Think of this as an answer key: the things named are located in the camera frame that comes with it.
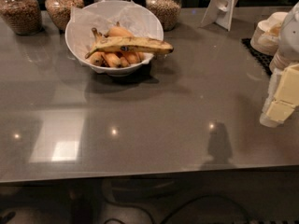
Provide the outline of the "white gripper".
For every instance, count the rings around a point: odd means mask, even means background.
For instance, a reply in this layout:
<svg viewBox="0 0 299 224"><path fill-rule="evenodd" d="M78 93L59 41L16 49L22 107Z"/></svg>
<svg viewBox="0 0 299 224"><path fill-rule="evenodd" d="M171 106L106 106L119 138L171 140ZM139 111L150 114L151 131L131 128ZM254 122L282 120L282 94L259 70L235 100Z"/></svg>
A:
<svg viewBox="0 0 299 224"><path fill-rule="evenodd" d="M260 123L276 128L284 122L299 105L299 63L294 63L282 72L275 68L270 77L268 97L265 99Z"/></svg>

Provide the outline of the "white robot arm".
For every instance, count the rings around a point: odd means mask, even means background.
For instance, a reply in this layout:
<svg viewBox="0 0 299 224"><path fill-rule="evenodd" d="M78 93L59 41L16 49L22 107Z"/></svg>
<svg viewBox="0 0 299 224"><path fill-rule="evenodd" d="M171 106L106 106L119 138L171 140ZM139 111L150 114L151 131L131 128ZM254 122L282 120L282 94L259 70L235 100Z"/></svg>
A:
<svg viewBox="0 0 299 224"><path fill-rule="evenodd" d="M280 27L278 50L269 67L272 75L260 123L275 128L299 106L299 2Z"/></svg>

